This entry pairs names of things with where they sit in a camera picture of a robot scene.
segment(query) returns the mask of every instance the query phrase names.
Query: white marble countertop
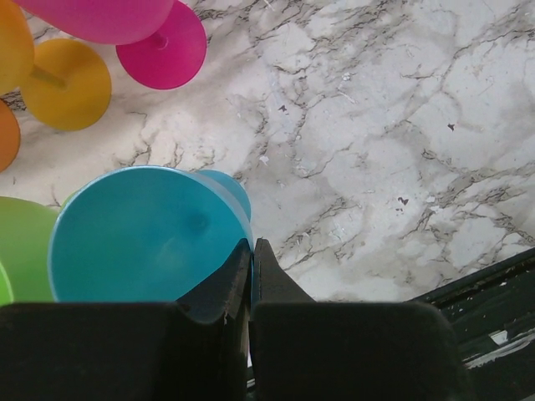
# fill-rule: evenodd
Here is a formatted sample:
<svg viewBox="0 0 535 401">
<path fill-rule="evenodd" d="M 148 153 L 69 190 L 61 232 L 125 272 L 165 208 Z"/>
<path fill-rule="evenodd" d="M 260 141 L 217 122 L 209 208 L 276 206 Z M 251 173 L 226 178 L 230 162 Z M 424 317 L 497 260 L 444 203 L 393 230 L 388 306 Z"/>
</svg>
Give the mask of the white marble countertop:
<svg viewBox="0 0 535 401">
<path fill-rule="evenodd" d="M 144 88 L 91 45 L 114 90 L 94 126 L 4 97 L 23 143 L 0 195 L 57 207 L 126 165 L 222 170 L 318 300 L 405 300 L 535 246 L 534 2 L 188 3 L 210 45 L 187 86 Z"/>
</svg>

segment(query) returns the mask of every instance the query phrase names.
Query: gray marble vein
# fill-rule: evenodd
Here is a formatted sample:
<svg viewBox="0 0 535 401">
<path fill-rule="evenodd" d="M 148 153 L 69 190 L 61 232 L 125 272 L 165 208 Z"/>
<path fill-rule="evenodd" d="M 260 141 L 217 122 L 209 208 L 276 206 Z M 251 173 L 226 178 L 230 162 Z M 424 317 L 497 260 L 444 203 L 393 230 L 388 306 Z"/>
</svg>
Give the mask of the gray marble vein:
<svg viewBox="0 0 535 401">
<path fill-rule="evenodd" d="M 159 92 L 104 58 L 106 115 L 23 130 L 0 195 L 58 207 L 127 165 L 226 171 L 318 300 L 405 300 L 535 246 L 535 3 L 189 2 L 209 53 Z M 36 42 L 65 36 L 30 17 Z"/>
</svg>

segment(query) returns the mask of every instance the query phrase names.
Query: glass stem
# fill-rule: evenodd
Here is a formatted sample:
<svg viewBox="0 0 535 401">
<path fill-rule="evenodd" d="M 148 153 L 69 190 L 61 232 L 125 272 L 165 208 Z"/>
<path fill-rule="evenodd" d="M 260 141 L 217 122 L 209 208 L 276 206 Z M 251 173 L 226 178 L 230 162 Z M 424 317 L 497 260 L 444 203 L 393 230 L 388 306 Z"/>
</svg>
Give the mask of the glass stem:
<svg viewBox="0 0 535 401">
<path fill-rule="evenodd" d="M 64 79 L 56 77 L 54 74 L 51 74 L 50 72 L 38 67 L 35 64 L 33 65 L 31 76 L 40 81 L 45 81 L 47 84 L 51 84 L 59 89 L 67 88 L 67 83 Z"/>
</svg>

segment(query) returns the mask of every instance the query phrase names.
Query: plastic wine glass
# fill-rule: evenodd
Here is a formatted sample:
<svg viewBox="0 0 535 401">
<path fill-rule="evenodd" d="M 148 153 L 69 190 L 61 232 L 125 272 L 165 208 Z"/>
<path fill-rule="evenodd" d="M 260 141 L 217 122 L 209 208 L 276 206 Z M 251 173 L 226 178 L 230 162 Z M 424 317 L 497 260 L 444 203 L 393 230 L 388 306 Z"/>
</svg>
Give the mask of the plastic wine glass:
<svg viewBox="0 0 535 401">
<path fill-rule="evenodd" d="M 6 170 L 17 157 L 20 129 L 9 107 L 0 101 L 0 172 Z"/>
<path fill-rule="evenodd" d="M 19 6 L 0 0 L 0 94 L 18 86 L 29 111 L 56 129 L 86 128 L 110 103 L 110 74 L 95 51 L 73 39 L 35 48 Z"/>
<path fill-rule="evenodd" d="M 148 38 L 117 46 L 126 72 L 153 89 L 174 89 L 192 80 L 206 57 L 206 32 L 185 4 L 174 1 L 167 19 Z"/>
<path fill-rule="evenodd" d="M 245 190 L 219 171 L 112 171 L 78 190 L 56 221 L 48 249 L 54 299 L 174 301 L 242 238 L 252 249 L 250 215 Z"/>
<path fill-rule="evenodd" d="M 22 8 L 77 38 L 127 44 L 161 27 L 173 0 L 14 0 Z"/>
</svg>

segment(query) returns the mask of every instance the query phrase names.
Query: yellow plastic wine glass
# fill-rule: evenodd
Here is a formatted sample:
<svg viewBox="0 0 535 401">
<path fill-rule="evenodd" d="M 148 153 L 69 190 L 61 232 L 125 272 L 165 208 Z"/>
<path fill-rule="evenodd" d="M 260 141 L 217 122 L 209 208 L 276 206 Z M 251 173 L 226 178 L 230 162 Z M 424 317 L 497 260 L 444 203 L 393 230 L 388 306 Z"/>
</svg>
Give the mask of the yellow plastic wine glass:
<svg viewBox="0 0 535 401">
<path fill-rule="evenodd" d="M 73 39 L 35 48 L 20 7 L 0 0 L 0 94 L 17 87 L 35 118 L 57 129 L 86 128 L 110 104 L 110 73 L 93 49 Z"/>
</svg>

